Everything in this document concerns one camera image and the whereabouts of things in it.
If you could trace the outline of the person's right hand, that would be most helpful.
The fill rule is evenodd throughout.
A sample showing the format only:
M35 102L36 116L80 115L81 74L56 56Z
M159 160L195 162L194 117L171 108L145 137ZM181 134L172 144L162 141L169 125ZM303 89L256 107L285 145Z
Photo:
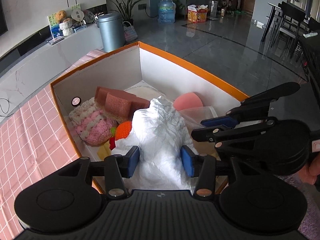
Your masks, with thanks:
M299 172L298 175L302 182L308 183L310 185L314 185L317 176L320 174L320 156L319 154L317 157L312 161L310 165L306 164Z

